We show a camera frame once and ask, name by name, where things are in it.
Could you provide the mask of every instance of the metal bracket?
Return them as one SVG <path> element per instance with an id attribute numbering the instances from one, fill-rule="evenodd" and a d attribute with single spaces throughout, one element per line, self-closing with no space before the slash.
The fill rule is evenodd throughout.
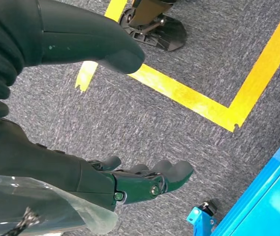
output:
<path id="1" fill-rule="evenodd" d="M 187 221 L 194 226 L 194 236 L 210 236 L 217 226 L 216 219 L 213 217 L 216 209 L 216 206 L 212 202 L 205 202 L 199 207 L 194 207 L 187 217 Z"/>

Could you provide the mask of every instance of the blue metal frame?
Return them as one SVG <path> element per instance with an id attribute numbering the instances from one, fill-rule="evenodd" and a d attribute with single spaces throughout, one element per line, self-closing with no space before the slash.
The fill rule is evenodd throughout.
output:
<path id="1" fill-rule="evenodd" d="M 280 148 L 209 235 L 280 236 Z"/>
<path id="2" fill-rule="evenodd" d="M 187 220 L 194 225 L 194 236 L 209 236 L 216 225 L 216 220 L 213 217 L 201 211 L 197 207 L 194 207 L 187 217 Z"/>

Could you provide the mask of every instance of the gray carpet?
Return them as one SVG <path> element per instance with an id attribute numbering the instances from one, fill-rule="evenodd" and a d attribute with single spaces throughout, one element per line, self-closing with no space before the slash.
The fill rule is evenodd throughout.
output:
<path id="1" fill-rule="evenodd" d="M 109 0 L 64 2 L 104 14 Z M 184 22 L 187 45 L 173 53 L 142 45 L 146 63 L 228 106 L 280 22 L 280 1 L 178 0 L 169 15 Z M 110 236 L 190 236 L 185 218 L 209 198 L 219 200 L 220 220 L 280 146 L 280 68 L 240 129 L 230 133 L 101 67 L 81 93 L 73 87 L 80 66 L 24 70 L 12 87 L 9 118 L 33 142 L 86 159 L 116 154 L 124 168 L 162 159 L 195 168 L 180 190 L 119 207 Z"/>

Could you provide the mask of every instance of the robotic hand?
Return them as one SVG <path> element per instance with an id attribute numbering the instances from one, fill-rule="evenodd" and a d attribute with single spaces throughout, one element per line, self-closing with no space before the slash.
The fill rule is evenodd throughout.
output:
<path id="1" fill-rule="evenodd" d="M 119 24 L 53 0 L 0 0 L 0 99 L 24 67 L 93 60 L 133 73 L 144 55 Z M 32 177 L 113 211 L 116 204 L 156 198 L 178 189 L 193 172 L 188 162 L 161 161 L 113 171 L 117 157 L 86 161 L 30 142 L 17 124 L 4 119 L 0 102 L 0 175 Z"/>

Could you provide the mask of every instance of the black cable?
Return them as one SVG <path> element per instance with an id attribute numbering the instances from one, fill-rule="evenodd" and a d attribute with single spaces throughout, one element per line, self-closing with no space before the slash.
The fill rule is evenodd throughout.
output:
<path id="1" fill-rule="evenodd" d="M 27 228 L 38 224 L 39 222 L 39 216 L 33 212 L 30 208 L 27 207 L 24 214 L 23 219 L 16 227 L 1 236 L 17 236 Z"/>

